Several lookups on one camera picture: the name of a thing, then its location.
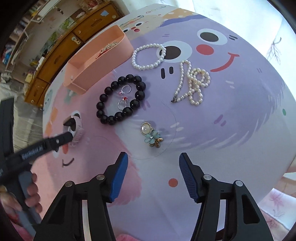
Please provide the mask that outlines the cartoon printed tablecloth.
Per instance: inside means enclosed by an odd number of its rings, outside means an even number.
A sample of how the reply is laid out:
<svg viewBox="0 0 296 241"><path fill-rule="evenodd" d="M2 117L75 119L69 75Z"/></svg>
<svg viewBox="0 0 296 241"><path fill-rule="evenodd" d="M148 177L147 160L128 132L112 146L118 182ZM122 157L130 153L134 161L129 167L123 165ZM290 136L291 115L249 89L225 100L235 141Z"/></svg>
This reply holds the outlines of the cartoon printed tablecloth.
<svg viewBox="0 0 296 241"><path fill-rule="evenodd" d="M65 69L45 96L44 135L63 131L79 114L84 134L34 167L48 208L62 185L82 183L128 154L119 197L109 205L116 235L140 240L189 240L199 205L189 197L179 155L216 179L241 180L256 201L274 188L295 157L295 99L270 62L242 37L204 16L170 6L148 6L119 20L140 66L125 61L84 94L63 85ZM132 91L119 95L124 85ZM129 106L118 102L126 96ZM149 122L164 139L159 148L140 132Z"/></svg>

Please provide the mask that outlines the white floral curtain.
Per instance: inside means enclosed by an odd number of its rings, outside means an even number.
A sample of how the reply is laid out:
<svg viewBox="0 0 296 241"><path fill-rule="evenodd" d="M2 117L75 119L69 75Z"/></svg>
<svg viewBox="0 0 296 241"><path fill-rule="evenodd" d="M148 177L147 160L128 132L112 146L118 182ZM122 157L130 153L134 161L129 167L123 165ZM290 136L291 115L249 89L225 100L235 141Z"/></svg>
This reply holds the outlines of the white floral curtain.
<svg viewBox="0 0 296 241"><path fill-rule="evenodd" d="M254 46L295 94L295 33L268 1L194 1L193 6Z"/></svg>

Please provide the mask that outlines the teal flower oval brooch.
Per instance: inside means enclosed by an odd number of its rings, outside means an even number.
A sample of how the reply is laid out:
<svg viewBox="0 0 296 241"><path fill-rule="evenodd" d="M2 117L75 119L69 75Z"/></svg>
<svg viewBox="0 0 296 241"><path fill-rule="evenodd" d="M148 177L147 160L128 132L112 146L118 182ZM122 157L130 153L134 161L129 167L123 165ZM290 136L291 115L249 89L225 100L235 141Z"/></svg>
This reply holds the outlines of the teal flower oval brooch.
<svg viewBox="0 0 296 241"><path fill-rule="evenodd" d="M150 147L159 148L161 146L161 142L164 140L160 133L156 131L147 121L141 124L140 132L145 137L144 142L149 144Z"/></svg>

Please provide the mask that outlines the pink plastic tray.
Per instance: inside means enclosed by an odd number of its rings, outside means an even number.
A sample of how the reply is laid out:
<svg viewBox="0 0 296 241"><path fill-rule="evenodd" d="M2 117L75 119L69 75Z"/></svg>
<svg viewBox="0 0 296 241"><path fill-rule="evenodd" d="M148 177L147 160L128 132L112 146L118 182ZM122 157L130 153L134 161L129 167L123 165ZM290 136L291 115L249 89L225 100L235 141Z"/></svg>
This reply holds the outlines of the pink plastic tray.
<svg viewBox="0 0 296 241"><path fill-rule="evenodd" d="M101 49L117 41L118 44L104 53ZM100 33L85 44L66 64L63 85L77 94L84 94L100 79L125 63L134 48L118 25Z"/></svg>

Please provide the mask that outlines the pink smart watch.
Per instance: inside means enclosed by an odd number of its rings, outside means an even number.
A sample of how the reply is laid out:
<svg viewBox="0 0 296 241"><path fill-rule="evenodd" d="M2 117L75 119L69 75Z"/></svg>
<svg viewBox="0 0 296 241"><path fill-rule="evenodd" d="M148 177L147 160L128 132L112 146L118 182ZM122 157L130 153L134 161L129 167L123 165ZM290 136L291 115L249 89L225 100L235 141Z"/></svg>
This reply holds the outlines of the pink smart watch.
<svg viewBox="0 0 296 241"><path fill-rule="evenodd" d="M78 114L71 115L64 120L63 132L70 132L73 136L69 146L75 147L79 143L84 134L84 129L82 120Z"/></svg>

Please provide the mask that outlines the wooden desk with drawers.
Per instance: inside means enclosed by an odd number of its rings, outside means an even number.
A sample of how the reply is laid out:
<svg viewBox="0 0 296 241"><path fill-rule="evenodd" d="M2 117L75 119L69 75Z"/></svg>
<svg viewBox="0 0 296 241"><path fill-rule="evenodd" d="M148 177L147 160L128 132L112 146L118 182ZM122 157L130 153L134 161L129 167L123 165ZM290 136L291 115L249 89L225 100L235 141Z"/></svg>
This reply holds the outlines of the wooden desk with drawers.
<svg viewBox="0 0 296 241"><path fill-rule="evenodd" d="M24 101L42 108L47 89L67 61L91 37L119 18L121 18L121 14L111 1L95 6L80 17L66 33L62 34L62 37L47 53L41 67L35 71L33 79L25 92Z"/></svg>

